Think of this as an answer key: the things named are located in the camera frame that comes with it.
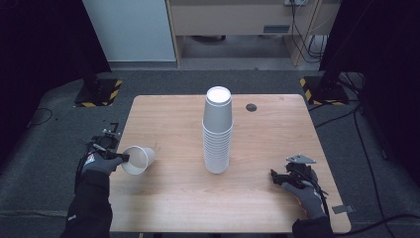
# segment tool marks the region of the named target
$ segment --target black curtain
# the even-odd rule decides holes
[[[320,70],[366,77],[365,115],[388,159],[420,184],[420,1],[344,0]]]
[[[0,165],[41,97],[83,77],[81,61],[95,73],[111,71],[81,0],[0,1]]]

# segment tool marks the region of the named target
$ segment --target white paper cup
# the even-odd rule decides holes
[[[127,148],[124,155],[130,155],[128,162],[121,164],[123,170],[130,175],[143,173],[155,160],[155,152],[152,148],[132,146]]]
[[[228,88],[215,86],[207,91],[203,126],[211,133],[224,133],[233,124],[232,99]]]

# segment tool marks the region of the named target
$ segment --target cup rim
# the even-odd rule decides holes
[[[228,92],[229,99],[226,100],[226,101],[223,101],[223,102],[215,102],[215,101],[212,101],[211,99],[209,99],[209,93],[212,90],[216,90],[216,89],[222,89],[223,91]],[[224,86],[213,86],[213,87],[209,88],[206,92],[206,101],[208,101],[212,106],[226,106],[227,104],[229,104],[232,101],[232,93],[228,88],[226,88]]]
[[[148,153],[146,153],[145,149],[143,149],[140,146],[131,146],[131,147],[128,147],[126,150],[124,150],[123,155],[127,155],[126,154],[127,151],[130,150],[130,149],[134,149],[134,148],[140,149],[141,152],[145,155],[145,157],[146,157],[146,165],[145,165],[145,167],[144,168],[136,167],[132,163],[130,163],[130,160],[128,162],[122,163],[121,166],[123,167],[123,170],[126,173],[128,173],[128,174],[130,174],[130,175],[139,175],[139,174],[143,173],[148,168],[148,166],[149,166],[149,156],[148,156]]]

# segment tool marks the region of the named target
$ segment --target wooden table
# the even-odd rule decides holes
[[[112,231],[280,233],[305,218],[293,195],[273,184],[269,170],[285,174],[286,158],[315,161],[327,196],[332,227],[348,232],[342,200],[300,95],[233,95],[231,164],[207,172],[201,120],[205,95],[145,95],[135,98],[118,152],[132,145],[154,148],[155,162],[141,175],[121,167],[111,174]],[[246,105],[254,103],[257,111]]]

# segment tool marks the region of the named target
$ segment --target white cabinet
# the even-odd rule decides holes
[[[175,61],[164,0],[83,0],[108,61]]]

